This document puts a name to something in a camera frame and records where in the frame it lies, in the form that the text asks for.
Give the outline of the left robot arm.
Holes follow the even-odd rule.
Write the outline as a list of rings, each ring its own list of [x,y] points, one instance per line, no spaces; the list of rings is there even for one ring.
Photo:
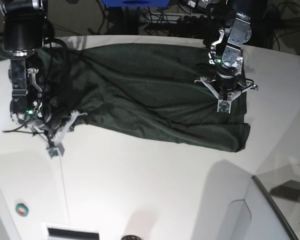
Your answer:
[[[241,80],[242,47],[252,36],[251,21],[262,19],[267,6],[266,0],[215,0],[206,6],[208,21],[219,26],[218,37],[210,41],[208,50],[215,73],[200,80],[220,104],[232,103],[248,90],[258,88],[253,80]]]

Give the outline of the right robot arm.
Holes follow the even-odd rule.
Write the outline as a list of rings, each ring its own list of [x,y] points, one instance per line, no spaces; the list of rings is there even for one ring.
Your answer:
[[[3,48],[11,54],[10,117],[19,128],[43,137],[47,150],[59,154],[62,141],[80,112],[71,109],[71,57],[55,37],[46,0],[2,0]]]

